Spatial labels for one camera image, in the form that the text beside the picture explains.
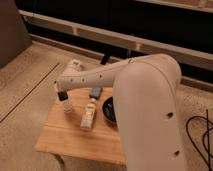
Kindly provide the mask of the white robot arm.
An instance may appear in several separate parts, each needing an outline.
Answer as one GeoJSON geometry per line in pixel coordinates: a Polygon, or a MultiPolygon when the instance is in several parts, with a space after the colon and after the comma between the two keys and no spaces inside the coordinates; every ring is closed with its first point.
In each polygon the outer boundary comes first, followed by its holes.
{"type": "Polygon", "coordinates": [[[69,64],[54,86],[67,91],[110,87],[127,171],[187,171],[178,125],[178,62],[166,54],[129,58],[92,70],[69,64]]]}

